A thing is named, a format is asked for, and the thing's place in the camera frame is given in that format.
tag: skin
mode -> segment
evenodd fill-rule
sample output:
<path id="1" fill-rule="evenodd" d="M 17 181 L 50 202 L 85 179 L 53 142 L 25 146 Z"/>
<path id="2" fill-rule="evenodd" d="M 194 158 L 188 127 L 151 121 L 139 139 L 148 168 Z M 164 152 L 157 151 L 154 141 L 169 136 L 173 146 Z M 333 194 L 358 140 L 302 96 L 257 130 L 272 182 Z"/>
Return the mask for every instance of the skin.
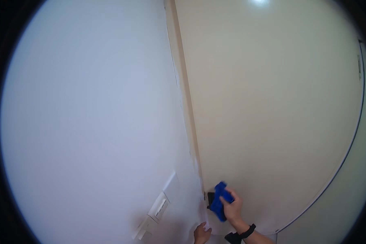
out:
<path id="1" fill-rule="evenodd" d="M 234 201 L 232 203 L 229 203 L 224 198 L 220 197 L 220 201 L 224 205 L 225 217 L 229 221 L 229 223 L 235 228 L 237 233 L 241 235 L 250 228 L 250 225 L 244 222 L 244 220 L 241 217 L 241 208 L 243 206 L 243 199 L 240 198 L 239 195 L 233 189 L 226 187 L 225 190 L 227 190 L 234 198 Z M 211 228 L 208 229 L 207 232 L 205 232 L 204 228 L 205 224 L 206 222 L 203 222 L 195 230 L 194 244 L 204 244 L 206 241 L 209 240 L 211 234 Z M 243 239 L 243 241 L 246 244 L 274 244 L 272 240 L 268 239 L 267 237 L 263 236 L 257 231 L 254 231 L 251 235 L 249 235 L 249 237 Z"/>
<path id="2" fill-rule="evenodd" d="M 198 227 L 194 231 L 194 244 L 205 244 L 211 235 L 211 228 L 205 231 L 206 222 L 198 225 Z"/>

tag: switch plate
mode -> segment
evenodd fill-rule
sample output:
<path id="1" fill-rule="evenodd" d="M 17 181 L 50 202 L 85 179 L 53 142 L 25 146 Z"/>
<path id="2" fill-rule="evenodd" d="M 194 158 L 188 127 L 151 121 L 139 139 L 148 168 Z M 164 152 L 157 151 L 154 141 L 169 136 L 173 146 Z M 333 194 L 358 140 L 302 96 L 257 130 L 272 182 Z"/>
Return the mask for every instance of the switch plate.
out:
<path id="1" fill-rule="evenodd" d="M 180 183 L 176 173 L 172 173 L 168 179 L 166 186 L 164 187 L 164 193 L 166 194 L 170 203 L 175 203 L 180 197 Z"/>
<path id="2" fill-rule="evenodd" d="M 141 222 L 141 224 L 137 227 L 137 230 L 133 234 L 133 239 L 148 242 L 149 239 L 152 237 L 152 233 L 156 230 L 157 225 L 157 222 L 147 215 L 145 219 Z"/>
<path id="3" fill-rule="evenodd" d="M 166 195 L 161 192 L 155 203 L 153 204 L 151 210 L 149 210 L 148 215 L 154 219 L 157 223 L 160 223 L 161 218 L 163 217 L 166 209 L 168 208 L 170 202 Z"/>

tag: cream wall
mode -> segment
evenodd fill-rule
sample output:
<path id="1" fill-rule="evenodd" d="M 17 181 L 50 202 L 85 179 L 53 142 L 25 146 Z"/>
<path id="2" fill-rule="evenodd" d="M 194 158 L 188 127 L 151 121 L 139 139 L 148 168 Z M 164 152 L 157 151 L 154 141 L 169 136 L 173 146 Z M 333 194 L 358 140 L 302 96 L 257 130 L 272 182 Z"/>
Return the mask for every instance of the cream wall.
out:
<path id="1" fill-rule="evenodd" d="M 278 232 L 351 144 L 363 88 L 355 29 L 326 0 L 175 2 L 205 191 L 225 180 L 246 221 Z"/>
<path id="2" fill-rule="evenodd" d="M 339 173 L 301 217 L 278 233 L 278 244 L 340 243 L 366 201 L 366 47 L 362 46 L 365 98 L 354 143 Z"/>

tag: fingers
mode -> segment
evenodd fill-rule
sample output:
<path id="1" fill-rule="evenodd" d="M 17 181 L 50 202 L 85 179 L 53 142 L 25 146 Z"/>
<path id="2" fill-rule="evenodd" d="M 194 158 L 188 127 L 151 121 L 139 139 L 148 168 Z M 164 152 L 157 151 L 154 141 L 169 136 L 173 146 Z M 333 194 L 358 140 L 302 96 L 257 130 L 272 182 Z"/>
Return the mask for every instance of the fingers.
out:
<path id="1" fill-rule="evenodd" d="M 228 191 L 235 200 L 241 199 L 232 188 L 225 187 L 225 190 Z"/>
<path id="2" fill-rule="evenodd" d="M 201 228 L 205 230 L 204 226 L 206 225 L 206 222 L 203 222 L 202 224 L 198 225 L 195 231 L 200 230 Z"/>
<path id="3" fill-rule="evenodd" d="M 228 206 L 229 202 L 227 202 L 223 197 L 220 196 L 220 201 L 222 202 L 222 205 Z"/>
<path id="4" fill-rule="evenodd" d="M 205 231 L 205 233 L 210 237 L 210 235 L 211 235 L 211 231 L 212 231 L 212 228 L 208 228 L 208 230 L 207 230 L 207 231 Z"/>

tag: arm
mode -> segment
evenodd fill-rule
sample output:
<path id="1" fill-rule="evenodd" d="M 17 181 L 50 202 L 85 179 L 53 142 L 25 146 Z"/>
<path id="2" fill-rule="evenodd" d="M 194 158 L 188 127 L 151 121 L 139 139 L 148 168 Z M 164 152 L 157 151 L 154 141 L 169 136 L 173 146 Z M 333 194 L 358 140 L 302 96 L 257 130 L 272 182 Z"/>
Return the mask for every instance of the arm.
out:
<path id="1" fill-rule="evenodd" d="M 228 187 L 226 187 L 225 189 L 230 192 L 230 194 L 234 198 L 234 201 L 232 203 L 229 203 L 224 198 L 220 197 L 220 200 L 224 205 L 225 217 L 229 221 L 229 223 L 236 229 L 237 233 L 241 235 L 250 228 L 250 225 L 244 222 L 244 220 L 241 218 L 241 207 L 243 206 L 243 199 L 241 199 L 234 190 Z M 252 234 L 249 235 L 249 237 L 243 239 L 243 241 L 246 244 L 273 244 L 272 240 L 268 239 L 257 231 L 254 231 Z"/>

